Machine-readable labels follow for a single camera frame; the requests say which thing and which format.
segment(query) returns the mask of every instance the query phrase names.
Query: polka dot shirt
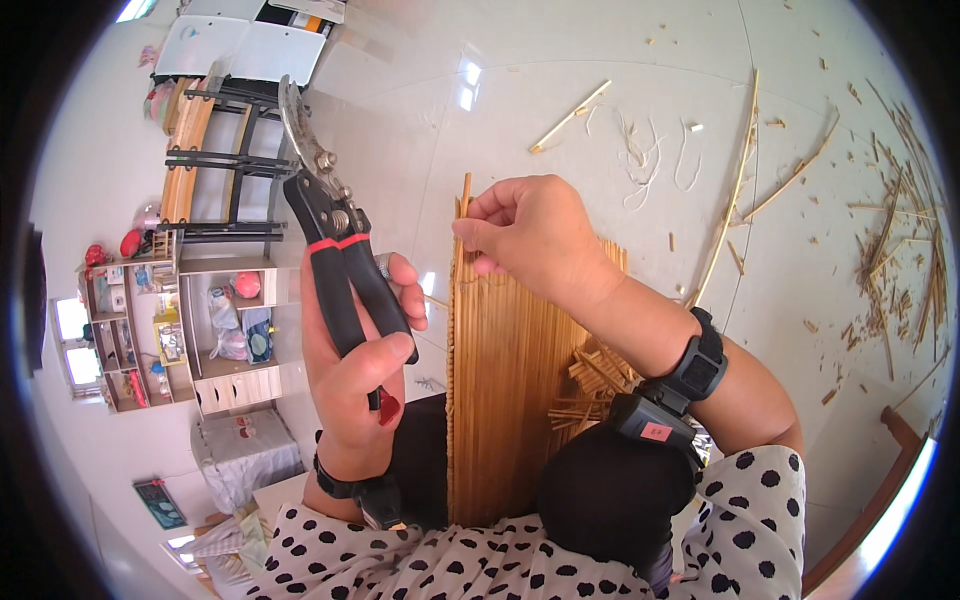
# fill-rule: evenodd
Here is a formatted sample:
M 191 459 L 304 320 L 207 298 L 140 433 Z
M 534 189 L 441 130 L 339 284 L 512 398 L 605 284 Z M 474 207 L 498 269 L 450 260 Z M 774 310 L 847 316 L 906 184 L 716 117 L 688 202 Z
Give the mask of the polka dot shirt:
M 790 448 L 763 446 L 697 474 L 706 499 L 681 544 L 684 576 L 657 598 L 800 598 L 804 465 Z M 251 600 L 559 600 L 642 598 L 630 567 L 598 562 L 549 541 L 537 515 L 492 528 L 453 525 L 425 535 L 375 531 L 284 505 Z

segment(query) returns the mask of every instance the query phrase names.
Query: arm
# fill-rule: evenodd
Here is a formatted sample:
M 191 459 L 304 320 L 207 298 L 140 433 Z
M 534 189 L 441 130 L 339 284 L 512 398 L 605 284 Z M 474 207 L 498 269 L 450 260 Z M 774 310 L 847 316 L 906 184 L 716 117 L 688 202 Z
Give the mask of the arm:
M 394 254 L 390 261 L 392 286 L 410 326 L 426 329 L 423 291 L 417 272 L 405 258 Z M 359 481 L 386 472 L 393 456 L 394 432 L 403 416 L 403 364 L 413 352 L 414 341 L 405 333 L 380 338 L 370 315 L 354 295 L 360 323 L 368 342 L 343 359 L 337 353 L 320 312 L 309 255 L 300 264 L 303 362 L 310 394 L 324 434 L 317 442 L 317 457 L 334 479 Z M 396 402 L 384 402 L 371 411 L 367 392 L 378 385 Z M 363 523 L 352 499 L 336 500 L 326 495 L 311 469 L 303 490 L 303 505 L 323 515 Z
M 478 273 L 507 272 L 565 310 L 644 377 L 672 371 L 696 319 L 625 276 L 606 257 L 576 190 L 556 176 L 498 181 L 453 225 Z M 766 444 L 803 452 L 797 413 L 777 379 L 724 338 L 729 364 L 720 385 L 691 414 L 725 454 Z

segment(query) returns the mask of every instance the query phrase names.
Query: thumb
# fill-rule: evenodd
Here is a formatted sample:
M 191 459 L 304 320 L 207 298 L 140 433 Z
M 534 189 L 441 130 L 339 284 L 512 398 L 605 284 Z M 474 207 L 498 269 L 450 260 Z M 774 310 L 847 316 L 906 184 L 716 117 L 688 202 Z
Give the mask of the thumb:
M 457 219 L 453 222 L 453 234 L 464 240 L 468 252 L 480 251 L 494 255 L 502 228 L 482 219 Z
M 364 342 L 348 352 L 337 369 L 339 391 L 365 395 L 399 371 L 414 351 L 414 339 L 398 331 Z

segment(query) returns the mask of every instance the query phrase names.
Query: shelf unit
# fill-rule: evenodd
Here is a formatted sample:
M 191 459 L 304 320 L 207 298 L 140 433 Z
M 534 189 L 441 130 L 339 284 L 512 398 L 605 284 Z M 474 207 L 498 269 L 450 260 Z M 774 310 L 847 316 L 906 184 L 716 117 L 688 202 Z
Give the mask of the shelf unit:
M 230 278 L 241 271 L 259 273 L 260 292 L 252 299 L 234 295 L 233 305 L 238 312 L 286 302 L 289 270 L 279 269 L 264 256 L 182 259 L 178 267 L 187 357 L 197 401 L 205 417 L 246 410 L 282 394 L 276 357 L 256 364 L 209 357 L 216 346 L 216 337 L 210 324 L 206 292 L 210 286 L 227 285 Z
M 153 361 L 144 359 L 144 354 L 154 355 L 158 350 L 156 341 L 144 340 L 143 344 L 146 345 L 141 344 L 141 340 L 138 339 L 137 325 L 144 323 L 140 333 L 149 331 L 150 328 L 147 328 L 146 324 L 153 325 L 154 314 L 152 311 L 143 311 L 144 314 L 138 314 L 135 307 L 137 303 L 155 301 L 156 294 L 134 293 L 136 283 L 133 280 L 133 269 L 148 265 L 168 265 L 174 268 L 176 274 L 176 261 L 173 257 L 150 256 L 115 260 L 106 265 L 91 267 L 89 268 L 91 277 L 86 276 L 86 266 L 77 270 L 86 298 L 86 311 L 93 333 L 93 345 L 100 362 L 101 389 L 104 399 L 114 414 L 185 402 L 195 398 L 187 362 L 164 368 L 170 388 L 170 395 L 166 396 L 161 393 L 159 381 L 150 370 Z M 126 306 L 123 311 L 101 311 L 94 277 L 117 267 L 123 267 L 123 277 L 119 283 L 112 285 L 123 287 Z M 182 330 L 179 315 L 175 323 L 178 323 Z

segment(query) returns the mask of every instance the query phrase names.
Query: pruning shears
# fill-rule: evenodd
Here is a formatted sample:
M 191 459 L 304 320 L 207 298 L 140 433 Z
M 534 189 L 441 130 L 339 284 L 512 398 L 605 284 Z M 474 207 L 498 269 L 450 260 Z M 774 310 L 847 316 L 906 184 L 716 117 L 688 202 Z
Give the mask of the pruning shears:
M 373 258 L 370 219 L 337 177 L 333 168 L 337 156 L 317 141 L 300 90 L 288 75 L 280 79 L 277 103 L 283 129 L 301 163 L 298 172 L 283 183 L 283 194 L 306 237 L 317 299 L 333 345 L 343 357 L 367 341 L 351 283 L 380 335 L 395 331 L 409 335 L 407 317 Z M 407 364 L 415 364 L 418 358 L 414 347 Z M 368 393 L 370 410 L 378 410 L 387 396 L 383 386 Z

